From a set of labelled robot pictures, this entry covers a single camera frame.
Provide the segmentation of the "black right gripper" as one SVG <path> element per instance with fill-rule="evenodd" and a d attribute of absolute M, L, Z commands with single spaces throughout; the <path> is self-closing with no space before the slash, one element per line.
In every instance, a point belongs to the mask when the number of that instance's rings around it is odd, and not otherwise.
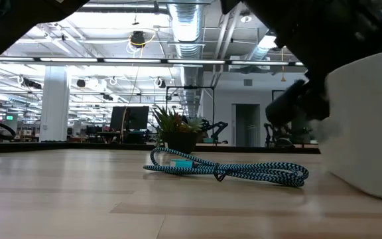
<path fill-rule="evenodd" d="M 309 121 L 324 120 L 330 116 L 324 81 L 296 80 L 265 108 L 265 113 L 267 120 L 274 126 L 285 125 L 300 113 Z"/>

